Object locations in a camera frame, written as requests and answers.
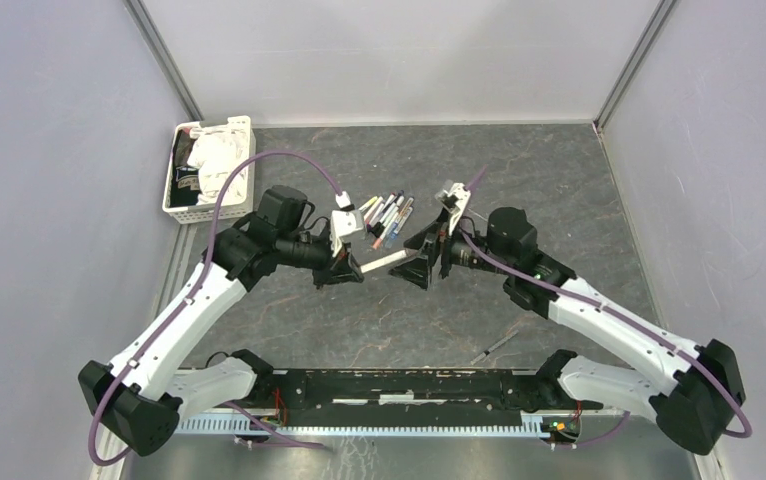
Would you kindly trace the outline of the white pen with brown cap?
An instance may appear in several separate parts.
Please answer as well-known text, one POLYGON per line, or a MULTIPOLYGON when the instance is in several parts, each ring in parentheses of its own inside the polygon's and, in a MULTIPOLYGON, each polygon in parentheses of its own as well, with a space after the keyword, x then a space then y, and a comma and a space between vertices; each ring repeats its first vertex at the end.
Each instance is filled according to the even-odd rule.
POLYGON ((360 266, 360 271, 363 274, 366 274, 374 270, 399 264, 403 261, 413 258, 416 254, 417 251, 413 249, 400 249, 384 257, 362 264, 360 266))

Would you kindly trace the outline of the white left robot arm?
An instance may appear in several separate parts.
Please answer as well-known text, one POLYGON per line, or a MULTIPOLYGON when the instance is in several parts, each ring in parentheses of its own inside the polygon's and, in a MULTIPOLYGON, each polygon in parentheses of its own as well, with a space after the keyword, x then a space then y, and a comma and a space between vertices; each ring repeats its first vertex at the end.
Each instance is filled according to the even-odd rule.
POLYGON ((280 265, 308 270, 315 285, 361 282, 350 239, 364 228, 361 213, 344 190, 322 236, 304 241, 300 222, 307 198, 282 185, 266 191, 257 210, 232 227, 212 232, 202 260, 158 317, 106 363, 88 362, 78 383, 92 414, 89 453, 105 428, 140 456, 164 445, 184 420, 227 402, 265 405, 272 379, 231 356, 186 375, 177 370, 217 320, 280 265))

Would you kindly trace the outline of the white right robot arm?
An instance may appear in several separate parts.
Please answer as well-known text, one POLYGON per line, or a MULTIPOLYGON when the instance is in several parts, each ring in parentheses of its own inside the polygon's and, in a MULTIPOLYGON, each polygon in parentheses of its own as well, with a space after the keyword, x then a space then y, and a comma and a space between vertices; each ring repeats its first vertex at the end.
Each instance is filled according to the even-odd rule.
POLYGON ((748 438, 744 384, 735 352, 670 333, 600 293, 538 246, 524 210, 500 207, 484 234, 465 231, 447 212, 410 238, 412 257, 390 275, 428 289, 455 267, 505 275, 503 290, 519 308, 569 328, 625 362, 615 367, 557 351, 540 368, 539 400, 561 408, 572 399, 614 407, 654 423, 673 443, 709 454, 723 436, 748 438))

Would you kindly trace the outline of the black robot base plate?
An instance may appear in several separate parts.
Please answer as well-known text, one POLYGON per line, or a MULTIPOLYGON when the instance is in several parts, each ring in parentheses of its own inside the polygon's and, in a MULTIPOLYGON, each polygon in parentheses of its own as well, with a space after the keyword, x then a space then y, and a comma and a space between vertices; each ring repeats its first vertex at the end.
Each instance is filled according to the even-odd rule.
POLYGON ((556 380, 515 369, 287 369, 258 378, 239 400, 279 409, 290 427, 513 426, 522 414, 588 413, 556 380))

